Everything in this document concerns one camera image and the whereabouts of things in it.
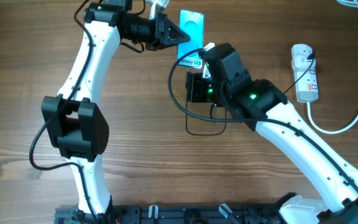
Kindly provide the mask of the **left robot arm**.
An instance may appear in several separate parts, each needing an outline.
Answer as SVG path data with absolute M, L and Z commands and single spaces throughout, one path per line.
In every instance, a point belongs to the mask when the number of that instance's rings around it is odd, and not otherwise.
M 132 12 L 131 1 L 85 2 L 82 43 L 73 68 L 56 96 L 44 98 L 41 106 L 44 130 L 65 158 L 75 176 L 80 197 L 72 208 L 58 208 L 57 223 L 115 223 L 119 215 L 112 207 L 103 172 L 102 155 L 109 139 L 109 126 L 100 108 L 101 91 L 109 63 L 125 45 L 157 51 L 189 41 L 164 14 L 166 1 L 145 1 L 150 8 L 144 18 Z

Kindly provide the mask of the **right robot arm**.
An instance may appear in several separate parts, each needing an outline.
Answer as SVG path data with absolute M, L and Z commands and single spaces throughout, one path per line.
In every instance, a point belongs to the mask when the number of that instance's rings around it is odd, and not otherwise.
M 253 80 L 230 44 L 199 49 L 210 76 L 196 81 L 198 102 L 225 107 L 233 119 L 278 147 L 307 177 L 320 200 L 291 196 L 279 206 L 286 223 L 358 223 L 358 169 L 301 118 L 272 82 Z

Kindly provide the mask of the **cyan Galaxy smartphone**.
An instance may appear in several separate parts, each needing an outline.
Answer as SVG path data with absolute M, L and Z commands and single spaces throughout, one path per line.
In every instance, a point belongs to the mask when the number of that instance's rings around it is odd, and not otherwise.
M 201 12 L 181 9 L 179 28 L 190 36 L 190 40 L 178 45 L 177 59 L 181 58 L 183 55 L 194 49 L 203 47 L 204 14 Z M 201 68 L 202 60 L 198 56 L 198 53 L 195 52 L 181 60 L 179 65 L 192 68 Z

